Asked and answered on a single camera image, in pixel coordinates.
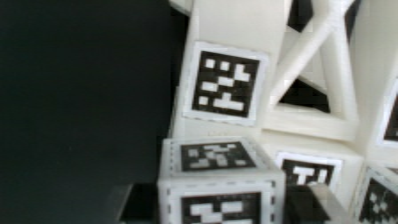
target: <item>black wall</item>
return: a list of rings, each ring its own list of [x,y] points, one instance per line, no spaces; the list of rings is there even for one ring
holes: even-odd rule
[[[164,0],[0,1],[0,223],[111,223],[155,182],[171,46]]]

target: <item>black square pattern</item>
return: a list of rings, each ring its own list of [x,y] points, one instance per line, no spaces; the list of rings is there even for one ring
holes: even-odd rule
[[[395,106],[394,106],[394,111],[390,115],[390,123],[388,123],[385,139],[390,141],[398,141],[398,97],[395,99]]]
[[[331,184],[335,165],[310,163],[296,160],[283,161],[287,184],[305,185],[312,182]]]
[[[184,224],[260,224],[262,193],[182,199]]]
[[[376,179],[370,180],[360,221],[398,223],[398,195]]]
[[[257,167],[241,142],[182,145],[184,171]]]
[[[193,110],[248,118],[260,60],[202,52]]]

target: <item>dark gap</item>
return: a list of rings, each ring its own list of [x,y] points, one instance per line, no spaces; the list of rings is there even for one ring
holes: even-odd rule
[[[180,73],[184,64],[186,40],[189,31],[191,17],[171,7],[171,24],[173,24],[173,57],[171,57],[171,95],[177,94],[180,84]]]
[[[299,79],[287,91],[282,103],[305,106],[331,113],[328,95]]]
[[[314,18],[314,3],[312,0],[294,0],[290,10],[289,26],[303,32],[310,19]]]
[[[360,6],[362,6],[362,2],[363,2],[363,0],[356,0],[354,4],[351,6],[351,9],[347,11],[347,15],[346,15],[346,25],[347,25],[349,41],[351,41],[353,30],[354,30],[354,26],[356,26],[358,10],[360,10]]]
[[[136,184],[131,192],[127,206],[122,215],[122,222],[127,224],[157,223],[159,210],[157,184]]]

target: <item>stacked cubes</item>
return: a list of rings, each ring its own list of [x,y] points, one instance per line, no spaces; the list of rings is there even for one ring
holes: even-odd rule
[[[285,173],[243,137],[164,141],[163,223],[283,222]]]

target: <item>white cube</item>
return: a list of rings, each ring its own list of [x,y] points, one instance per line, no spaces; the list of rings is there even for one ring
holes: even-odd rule
[[[163,224],[283,221],[285,173],[243,137],[164,141]]]
[[[338,141],[266,132],[264,149],[287,171],[289,184],[324,183],[349,210],[363,168],[363,157]]]
[[[398,165],[369,163],[354,204],[358,223],[398,223]]]

